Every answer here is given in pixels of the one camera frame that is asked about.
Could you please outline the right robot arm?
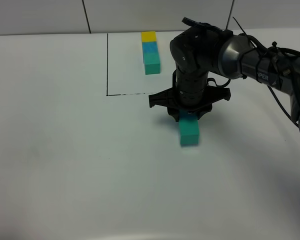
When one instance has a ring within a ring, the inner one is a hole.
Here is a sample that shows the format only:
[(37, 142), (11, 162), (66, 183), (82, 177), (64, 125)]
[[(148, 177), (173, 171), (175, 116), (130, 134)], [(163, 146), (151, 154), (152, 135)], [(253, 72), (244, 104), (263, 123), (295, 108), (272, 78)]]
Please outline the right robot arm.
[(229, 100), (226, 84), (209, 85), (209, 73), (234, 80), (252, 78), (290, 98), (288, 118), (300, 132), (300, 52), (263, 46), (245, 32), (235, 35), (208, 23), (182, 20), (188, 29), (170, 42), (176, 69), (172, 87), (148, 97), (149, 105), (162, 106), (176, 122), (200, 119), (220, 100)]

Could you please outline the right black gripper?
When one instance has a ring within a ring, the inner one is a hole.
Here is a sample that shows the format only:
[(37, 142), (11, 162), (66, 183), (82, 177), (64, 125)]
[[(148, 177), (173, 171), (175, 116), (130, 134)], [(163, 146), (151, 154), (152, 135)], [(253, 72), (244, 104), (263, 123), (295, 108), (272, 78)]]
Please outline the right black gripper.
[(194, 71), (186, 73), (174, 71), (172, 74), (172, 87), (148, 96), (149, 106), (162, 106), (167, 108), (168, 115), (175, 122), (180, 120), (180, 111), (194, 114), (199, 120), (212, 110), (212, 104), (220, 100), (230, 100), (231, 92), (227, 87), (228, 80), (223, 85), (209, 85), (216, 83), (214, 78), (208, 77), (207, 71)]

